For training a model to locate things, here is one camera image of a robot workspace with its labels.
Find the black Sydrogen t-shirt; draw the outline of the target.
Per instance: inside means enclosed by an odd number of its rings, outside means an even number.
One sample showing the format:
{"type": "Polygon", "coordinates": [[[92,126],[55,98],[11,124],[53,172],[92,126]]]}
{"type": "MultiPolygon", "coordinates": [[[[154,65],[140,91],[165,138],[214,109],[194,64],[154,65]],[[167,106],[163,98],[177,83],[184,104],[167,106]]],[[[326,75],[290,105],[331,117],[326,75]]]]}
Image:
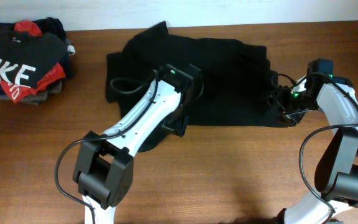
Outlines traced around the black Sydrogen t-shirt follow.
{"type": "Polygon", "coordinates": [[[135,35],[120,52],[107,54],[106,99],[118,102],[121,116],[142,98],[152,71],[166,64],[200,70],[195,99],[185,108],[192,126],[286,128],[277,105],[268,104],[277,87],[267,48],[236,39],[170,34],[165,22],[135,35]]]}

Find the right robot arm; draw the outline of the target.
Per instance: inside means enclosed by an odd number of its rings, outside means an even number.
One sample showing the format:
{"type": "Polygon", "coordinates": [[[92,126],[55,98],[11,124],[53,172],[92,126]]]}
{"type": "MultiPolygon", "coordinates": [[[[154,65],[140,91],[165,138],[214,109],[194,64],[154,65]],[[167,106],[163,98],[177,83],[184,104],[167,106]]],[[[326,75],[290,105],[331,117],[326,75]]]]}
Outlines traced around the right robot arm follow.
{"type": "Polygon", "coordinates": [[[267,105],[279,113],[279,121],[295,126],[307,112],[320,111],[329,123],[307,135],[300,146],[298,166],[309,192],[292,207],[283,208],[274,223],[335,223],[337,214],[358,208],[358,102],[353,83],[335,76],[333,68],[332,60],[318,58],[291,86],[280,86],[278,78],[272,78],[274,89],[267,105]],[[310,184],[303,167],[304,150],[313,136],[328,130],[333,138],[310,184]]]}

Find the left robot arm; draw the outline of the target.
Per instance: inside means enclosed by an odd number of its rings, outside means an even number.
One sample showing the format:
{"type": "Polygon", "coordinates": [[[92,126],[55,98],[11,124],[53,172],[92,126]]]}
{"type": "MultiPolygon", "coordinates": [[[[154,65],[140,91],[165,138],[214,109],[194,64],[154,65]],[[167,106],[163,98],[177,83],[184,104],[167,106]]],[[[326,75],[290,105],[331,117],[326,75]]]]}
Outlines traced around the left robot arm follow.
{"type": "Polygon", "coordinates": [[[90,131],[80,144],[73,181],[85,203],[85,223],[113,223],[143,143],[154,131],[183,136],[185,108],[203,94],[201,70],[192,64],[184,70],[166,64],[152,75],[149,89],[119,122],[101,135],[90,131]]]}

